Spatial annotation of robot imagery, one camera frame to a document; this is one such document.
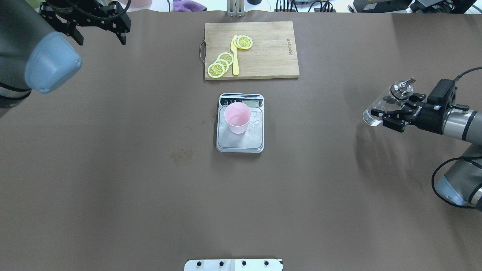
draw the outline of yellow knife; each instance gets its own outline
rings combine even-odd
[[[238,48],[235,45],[237,37],[238,35],[234,35],[233,39],[231,40],[231,51],[233,52],[233,75],[239,75],[240,73],[240,66],[238,64]]]

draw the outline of pink container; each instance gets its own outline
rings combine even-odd
[[[233,133],[241,134],[248,129],[251,109],[244,103],[232,103],[224,111],[224,118]]]

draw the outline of lemon slice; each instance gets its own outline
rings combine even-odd
[[[214,63],[220,63],[221,65],[223,65],[224,73],[226,73],[229,69],[229,63],[228,63],[228,61],[226,61],[224,59],[218,59],[218,60],[214,61]]]
[[[228,65],[231,66],[231,64],[233,64],[233,55],[231,53],[228,53],[228,52],[224,52],[224,53],[220,53],[218,56],[217,56],[217,59],[224,59],[228,62]]]
[[[253,40],[248,36],[238,36],[236,39],[236,45],[240,49],[247,50],[253,45]]]
[[[214,62],[208,67],[208,75],[212,78],[219,78],[223,76],[226,72],[223,64]]]

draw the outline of metal bottle cap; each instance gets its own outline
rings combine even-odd
[[[413,84],[415,81],[416,80],[413,77],[405,82],[398,81],[392,85],[390,92],[395,98],[399,100],[406,100],[414,93],[414,88],[411,86],[411,84]]]

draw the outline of black cable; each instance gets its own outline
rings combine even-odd
[[[471,68],[470,70],[466,70],[466,71],[462,72],[461,74],[459,74],[457,77],[455,77],[454,81],[457,82],[460,78],[462,78],[462,76],[468,74],[469,72],[478,70],[478,69],[482,69],[482,67]]]
[[[313,5],[314,5],[315,3],[320,3],[320,10],[323,8],[323,2],[321,2],[321,1],[314,1],[314,2],[311,4],[311,6],[309,7],[308,12],[311,10],[311,8],[313,7]]]
[[[88,13],[88,12],[84,11],[83,9],[79,8],[76,4],[72,3],[70,0],[65,0],[65,2],[67,4],[69,4],[70,7],[72,7],[74,10],[80,12],[81,14],[83,14],[83,15],[91,18],[91,19],[100,20],[100,21],[113,20],[113,19],[117,19],[117,18],[121,17],[122,15],[124,15],[127,12],[127,10],[129,9],[129,6],[131,5],[131,0],[129,0],[127,2],[127,5],[125,6],[125,9],[121,13],[119,13],[115,16],[112,16],[112,17],[99,17],[99,16],[95,16],[95,15],[92,15],[91,13]]]
[[[437,169],[433,172],[432,174],[432,190],[433,192],[437,195],[437,197],[439,197],[441,200],[443,200],[445,203],[448,203],[452,206],[455,206],[457,208],[463,208],[463,209],[475,209],[474,206],[460,206],[460,205],[457,205],[455,203],[452,203],[448,200],[446,200],[444,197],[442,197],[436,190],[435,190],[435,175],[437,174],[437,172],[443,167],[445,166],[446,164],[452,162],[452,161],[456,161],[456,160],[470,160],[470,159],[482,159],[482,156],[474,156],[474,157],[464,157],[464,156],[460,156],[460,157],[455,157],[455,158],[452,158],[452,159],[449,159],[445,162],[443,162],[441,165],[439,165],[439,167],[437,167]]]
[[[323,9],[321,10],[321,12],[325,12],[325,13],[333,12],[333,4],[331,4],[330,1],[327,0],[326,3],[323,5]]]
[[[472,7],[473,7],[474,9],[478,10],[480,13],[482,13],[482,10],[481,10],[478,6],[472,5]]]
[[[298,12],[298,7],[296,6],[295,0],[291,0],[290,12],[293,12],[293,6],[295,6],[295,10],[296,10],[296,12]]]

